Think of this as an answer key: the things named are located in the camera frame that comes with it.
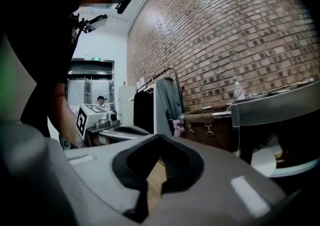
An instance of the black clothing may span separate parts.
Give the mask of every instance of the black clothing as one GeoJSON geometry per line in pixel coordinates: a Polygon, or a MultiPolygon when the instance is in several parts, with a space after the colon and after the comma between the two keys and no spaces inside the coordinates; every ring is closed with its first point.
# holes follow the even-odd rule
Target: black clothing
{"type": "Polygon", "coordinates": [[[154,132],[154,94],[138,92],[134,96],[133,125],[154,132]]]}
{"type": "Polygon", "coordinates": [[[80,0],[4,0],[3,4],[4,32],[37,83],[21,121],[49,137],[47,116],[57,83],[67,80],[73,55],[70,16],[79,8],[80,0]]]}

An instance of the white wall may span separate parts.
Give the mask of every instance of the white wall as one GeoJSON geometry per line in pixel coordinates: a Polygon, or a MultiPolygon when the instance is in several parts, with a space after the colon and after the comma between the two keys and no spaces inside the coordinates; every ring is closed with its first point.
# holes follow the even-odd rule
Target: white wall
{"type": "MultiPolygon", "coordinates": [[[[94,15],[80,15],[91,20],[94,15]]],[[[118,89],[127,81],[127,40],[128,24],[109,18],[106,25],[89,34],[81,33],[74,58],[97,57],[114,61],[114,101],[118,111],[118,89]]]]}

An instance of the brick wall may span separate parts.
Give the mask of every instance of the brick wall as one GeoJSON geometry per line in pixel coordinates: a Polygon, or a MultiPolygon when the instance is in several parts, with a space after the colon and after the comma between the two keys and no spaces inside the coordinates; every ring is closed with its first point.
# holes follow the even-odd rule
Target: brick wall
{"type": "Polygon", "coordinates": [[[319,73],[318,36],[299,0],[147,0],[128,36],[128,82],[174,67],[188,110],[319,73]]]}

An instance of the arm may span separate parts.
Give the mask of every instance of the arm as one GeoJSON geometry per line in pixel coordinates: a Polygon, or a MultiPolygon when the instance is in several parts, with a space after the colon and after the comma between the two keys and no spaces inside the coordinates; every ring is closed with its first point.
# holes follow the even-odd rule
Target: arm
{"type": "Polygon", "coordinates": [[[65,84],[57,83],[52,103],[50,121],[64,138],[76,145],[76,117],[65,98],[65,84]]]}

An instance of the wooden floor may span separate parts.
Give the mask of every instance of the wooden floor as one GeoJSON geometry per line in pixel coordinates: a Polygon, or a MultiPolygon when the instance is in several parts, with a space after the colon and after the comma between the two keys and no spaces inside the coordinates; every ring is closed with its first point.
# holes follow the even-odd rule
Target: wooden floor
{"type": "Polygon", "coordinates": [[[161,162],[157,162],[146,180],[149,185],[147,198],[149,213],[151,213],[161,202],[161,187],[167,180],[164,165],[161,162]]]}

